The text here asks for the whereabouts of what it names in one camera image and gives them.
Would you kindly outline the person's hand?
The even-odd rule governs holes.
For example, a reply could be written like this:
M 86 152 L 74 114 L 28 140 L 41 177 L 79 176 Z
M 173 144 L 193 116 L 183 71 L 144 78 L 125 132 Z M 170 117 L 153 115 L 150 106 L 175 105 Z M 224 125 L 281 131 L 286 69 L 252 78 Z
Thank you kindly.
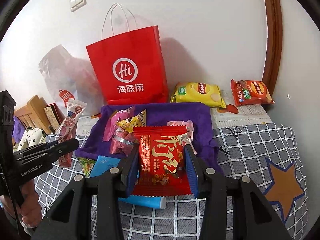
M 34 180 L 30 180 L 22 186 L 21 193 L 24 197 L 24 202 L 19 207 L 16 206 L 16 211 L 22 216 L 22 220 L 28 227 L 36 227 L 42 220 L 41 206 L 38 202 L 39 195 L 35 191 Z

